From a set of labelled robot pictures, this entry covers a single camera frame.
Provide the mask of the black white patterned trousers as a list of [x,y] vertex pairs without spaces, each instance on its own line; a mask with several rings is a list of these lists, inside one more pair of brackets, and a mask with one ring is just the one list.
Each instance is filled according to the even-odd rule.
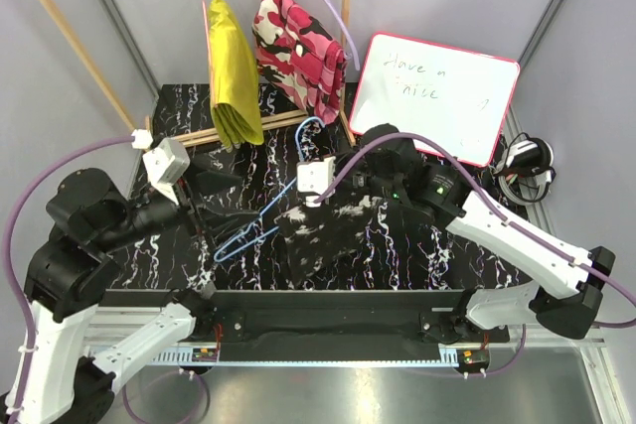
[[293,287],[300,288],[339,258],[360,252],[367,226],[394,209],[386,199],[344,193],[315,208],[301,204],[282,213],[275,224],[284,239]]

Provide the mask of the blue wire hanger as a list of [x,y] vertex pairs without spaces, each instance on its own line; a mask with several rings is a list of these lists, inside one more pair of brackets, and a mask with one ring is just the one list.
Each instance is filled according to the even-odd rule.
[[[317,123],[321,129],[325,129],[326,128],[326,123],[320,119],[317,116],[310,116],[307,119],[304,119],[296,128],[295,133],[294,133],[294,142],[295,142],[295,146],[296,146],[296,150],[297,150],[297,154],[298,154],[298,158],[300,161],[304,161],[305,160],[305,154],[303,152],[302,149],[302,145],[301,145],[301,136],[303,131],[305,130],[306,126],[309,125],[310,123]],[[283,189],[282,191],[275,196],[257,215],[256,220],[252,221],[250,224],[248,224],[247,226],[243,227],[242,229],[240,229],[238,232],[236,232],[230,239],[228,239],[227,241],[225,241],[220,247],[217,248],[217,250],[215,251],[214,255],[213,255],[213,259],[215,262],[217,263],[222,263],[226,260],[229,260],[230,258],[238,255],[240,252],[243,252],[244,250],[248,249],[250,246],[255,245],[257,243],[259,243],[262,240],[265,240],[266,238],[268,238],[269,236],[273,235],[274,233],[276,233],[278,231],[278,226],[274,226],[273,228],[271,228],[270,230],[263,232],[262,234],[256,236],[254,239],[246,241],[245,243],[243,243],[242,245],[238,246],[237,248],[230,250],[230,248],[235,245],[236,243],[242,241],[245,239],[245,237],[254,230],[255,226],[257,225],[257,222],[261,219],[264,218],[264,216],[266,215],[267,212],[269,212],[279,201],[282,197],[284,197],[290,190],[291,188],[297,183],[297,179],[294,178],[293,180],[291,180]]]

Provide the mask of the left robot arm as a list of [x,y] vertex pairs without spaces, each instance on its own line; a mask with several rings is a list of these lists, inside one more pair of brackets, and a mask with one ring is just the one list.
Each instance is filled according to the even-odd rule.
[[123,341],[95,356],[84,352],[85,333],[120,271],[117,250],[181,226],[214,243],[254,218],[252,211],[205,206],[205,197],[238,186],[236,175],[188,159],[165,167],[163,176],[172,197],[153,189],[129,200],[97,168],[60,183],[46,206],[53,229],[17,289],[27,330],[16,379],[2,398],[3,422],[96,423],[160,352],[183,340],[220,336],[210,300],[184,289]]

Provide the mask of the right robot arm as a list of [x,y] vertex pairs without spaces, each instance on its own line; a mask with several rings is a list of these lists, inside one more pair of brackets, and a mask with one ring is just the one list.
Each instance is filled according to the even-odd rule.
[[[425,178],[403,181],[391,177],[383,186],[371,166],[356,173],[357,164],[379,154],[392,141],[419,141],[441,154],[449,172],[430,171]],[[347,178],[362,184],[370,196],[393,197],[405,208],[494,252],[531,277],[531,282],[505,289],[476,289],[462,294],[448,320],[454,335],[473,341],[500,326],[537,323],[561,337],[581,340],[597,326],[604,285],[615,256],[598,247],[592,251],[563,242],[495,202],[460,162],[435,142],[415,133],[391,132],[362,147],[339,171],[321,195],[326,200]]]

